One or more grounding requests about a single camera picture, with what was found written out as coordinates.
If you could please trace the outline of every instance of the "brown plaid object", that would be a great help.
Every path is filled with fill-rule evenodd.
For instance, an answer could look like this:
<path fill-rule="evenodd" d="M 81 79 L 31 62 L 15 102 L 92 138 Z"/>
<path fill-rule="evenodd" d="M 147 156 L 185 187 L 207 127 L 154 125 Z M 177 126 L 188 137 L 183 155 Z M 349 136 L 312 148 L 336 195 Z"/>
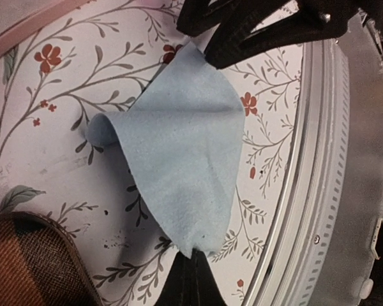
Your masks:
<path fill-rule="evenodd" d="M 0 306 L 95 306 L 99 296 L 68 234 L 49 219 L 0 215 Z"/>

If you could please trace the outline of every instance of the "red flower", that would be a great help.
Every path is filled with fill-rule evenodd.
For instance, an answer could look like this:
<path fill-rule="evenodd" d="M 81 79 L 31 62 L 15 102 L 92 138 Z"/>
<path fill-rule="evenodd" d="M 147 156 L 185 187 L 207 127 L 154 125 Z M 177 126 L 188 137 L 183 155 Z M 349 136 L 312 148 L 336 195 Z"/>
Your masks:
<path fill-rule="evenodd" d="M 250 179 L 254 179 L 255 177 L 255 167 L 252 167 L 250 170 Z"/>
<path fill-rule="evenodd" d="M 34 55 L 34 59 L 41 62 L 41 72 L 48 73 L 51 70 L 51 66 L 57 66 L 61 62 L 60 53 L 61 49 L 59 47 L 52 48 L 50 43 L 46 44 L 41 52 L 37 52 Z"/>
<path fill-rule="evenodd" d="M 51 104 L 51 105 L 49 106 L 49 110 L 50 110 L 52 113 L 54 113 L 54 111 L 56 110 L 56 108 L 57 108 L 57 106 L 54 105 L 54 104 Z"/>
<path fill-rule="evenodd" d="M 244 97 L 241 97 L 241 102 L 243 102 L 244 108 L 245 108 L 245 115 L 248 117 L 250 112 L 254 115 L 257 114 L 257 98 L 251 97 L 251 94 L 249 92 L 245 93 Z"/>
<path fill-rule="evenodd" d="M 165 55 L 163 56 L 163 62 L 165 64 L 170 63 L 173 61 L 174 57 L 176 54 L 179 52 L 180 48 L 183 47 L 183 45 L 177 45 L 176 48 L 170 46 L 170 45 L 165 45 L 163 47 L 163 51 L 165 51 Z"/>
<path fill-rule="evenodd" d="M 40 102 L 40 106 L 42 107 L 42 108 L 45 108 L 45 107 L 48 107 L 48 101 L 47 100 L 43 100 L 43 101 L 41 101 Z"/>
<path fill-rule="evenodd" d="M 40 118 L 34 119 L 33 120 L 33 126 L 39 126 L 41 124 Z"/>

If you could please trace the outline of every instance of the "cloth fold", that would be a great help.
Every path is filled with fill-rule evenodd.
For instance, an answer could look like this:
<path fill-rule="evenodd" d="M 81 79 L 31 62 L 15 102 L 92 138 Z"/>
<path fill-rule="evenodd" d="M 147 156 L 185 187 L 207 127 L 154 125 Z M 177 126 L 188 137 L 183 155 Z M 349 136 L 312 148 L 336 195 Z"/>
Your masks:
<path fill-rule="evenodd" d="M 129 112 L 96 115 L 86 137 L 119 142 L 162 230 L 188 258 L 221 249 L 230 221 L 244 128 L 239 96 L 187 44 Z"/>

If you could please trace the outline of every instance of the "floral pattern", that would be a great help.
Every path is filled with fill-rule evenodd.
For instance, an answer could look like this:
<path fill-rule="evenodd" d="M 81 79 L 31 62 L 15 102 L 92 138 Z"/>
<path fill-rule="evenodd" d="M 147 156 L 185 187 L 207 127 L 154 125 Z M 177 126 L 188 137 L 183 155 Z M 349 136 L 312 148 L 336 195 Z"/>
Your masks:
<path fill-rule="evenodd" d="M 90 1 L 0 60 L 0 212 L 30 210 L 64 226 L 108 306 L 153 305 L 177 250 L 121 151 L 94 147 L 83 134 L 96 113 L 128 111 L 187 43 L 176 32 L 181 6 Z M 284 6 L 267 22 L 294 11 Z M 209 258 L 227 305 L 245 298 L 265 247 L 295 124 L 301 57 L 302 46 L 290 46 L 223 70 L 246 114 L 229 230 Z"/>

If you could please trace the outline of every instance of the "screw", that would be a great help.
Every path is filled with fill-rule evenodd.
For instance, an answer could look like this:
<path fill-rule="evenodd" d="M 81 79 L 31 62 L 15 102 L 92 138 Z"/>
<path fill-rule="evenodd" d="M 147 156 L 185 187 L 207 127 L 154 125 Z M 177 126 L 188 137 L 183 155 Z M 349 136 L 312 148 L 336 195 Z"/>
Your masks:
<path fill-rule="evenodd" d="M 331 21 L 331 14 L 320 13 L 319 18 L 321 19 L 321 21 L 327 24 L 329 21 Z"/>

